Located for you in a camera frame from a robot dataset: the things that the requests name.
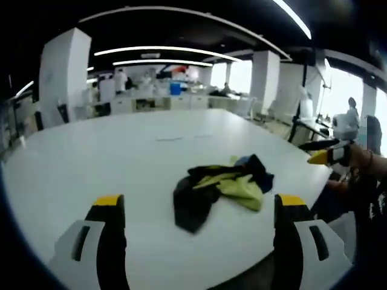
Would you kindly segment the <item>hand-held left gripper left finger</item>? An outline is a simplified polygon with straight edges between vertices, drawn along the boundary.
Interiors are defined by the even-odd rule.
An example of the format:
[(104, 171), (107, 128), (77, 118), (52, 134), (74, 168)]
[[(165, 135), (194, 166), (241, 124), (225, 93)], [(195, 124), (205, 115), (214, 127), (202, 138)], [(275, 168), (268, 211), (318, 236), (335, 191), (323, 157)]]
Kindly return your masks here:
[(66, 289), (129, 289), (123, 195), (98, 198), (58, 238), (50, 270)]

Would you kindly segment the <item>person's right hand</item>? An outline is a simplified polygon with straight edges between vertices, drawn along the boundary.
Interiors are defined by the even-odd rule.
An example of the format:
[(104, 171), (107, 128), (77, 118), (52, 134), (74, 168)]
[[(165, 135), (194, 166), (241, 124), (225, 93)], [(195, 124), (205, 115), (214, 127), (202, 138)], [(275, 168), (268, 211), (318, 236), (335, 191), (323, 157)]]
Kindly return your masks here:
[(350, 166), (357, 169), (366, 169), (369, 166), (372, 153), (362, 149), (357, 144), (350, 145)]

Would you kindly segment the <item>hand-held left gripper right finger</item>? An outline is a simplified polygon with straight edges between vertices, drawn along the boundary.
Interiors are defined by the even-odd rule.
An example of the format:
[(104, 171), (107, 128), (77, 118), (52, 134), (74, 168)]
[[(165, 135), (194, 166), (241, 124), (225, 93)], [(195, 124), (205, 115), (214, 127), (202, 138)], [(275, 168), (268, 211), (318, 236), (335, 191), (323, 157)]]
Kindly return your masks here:
[(331, 289), (351, 269), (343, 239), (298, 196), (275, 196), (274, 289)]

